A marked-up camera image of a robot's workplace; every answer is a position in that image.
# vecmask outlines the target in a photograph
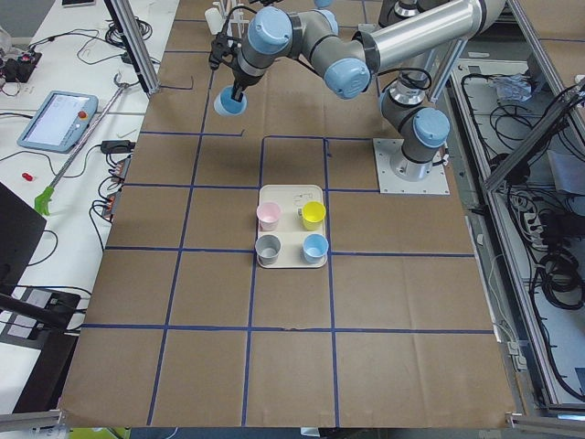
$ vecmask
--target metal mounting plate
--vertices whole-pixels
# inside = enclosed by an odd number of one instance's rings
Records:
[[[390,155],[402,146],[402,139],[373,139],[378,170],[378,185],[381,194],[403,195],[450,195],[443,166],[433,166],[421,181],[406,181],[394,174],[390,168]],[[439,153],[434,161],[441,160]]]

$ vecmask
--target silver arm tube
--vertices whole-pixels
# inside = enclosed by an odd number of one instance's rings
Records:
[[[371,34],[379,72],[454,39],[468,39],[491,26],[505,0],[454,0]]]

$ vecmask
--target light blue cup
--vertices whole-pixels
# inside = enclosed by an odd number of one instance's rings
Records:
[[[303,242],[303,256],[308,263],[319,263],[329,250],[329,242],[323,235],[314,233]]]

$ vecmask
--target cardboard sheet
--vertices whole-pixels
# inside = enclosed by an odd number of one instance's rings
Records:
[[[540,39],[585,40],[582,0],[519,0]]]
[[[376,84],[341,102],[289,59],[245,114],[216,115],[233,78],[198,52],[203,3],[178,8],[174,88],[152,98],[122,190],[60,403],[70,425],[503,427],[515,407],[451,169],[449,197],[380,195],[371,138],[397,134]],[[334,10],[354,25],[377,5]],[[323,268],[255,263],[266,184],[324,190]]]

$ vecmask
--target white tray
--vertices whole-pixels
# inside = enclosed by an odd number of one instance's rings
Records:
[[[313,234],[319,233],[326,238],[323,221],[319,229],[306,230],[301,218],[301,209],[309,201],[324,202],[323,190],[315,185],[266,185],[260,189],[258,204],[266,201],[278,203],[282,216],[278,227],[274,231],[262,230],[258,227],[258,237],[262,235],[276,235],[281,240],[281,253],[275,263],[262,265],[263,268],[319,268],[327,262],[325,255],[319,263],[308,263],[303,257],[303,241]]]

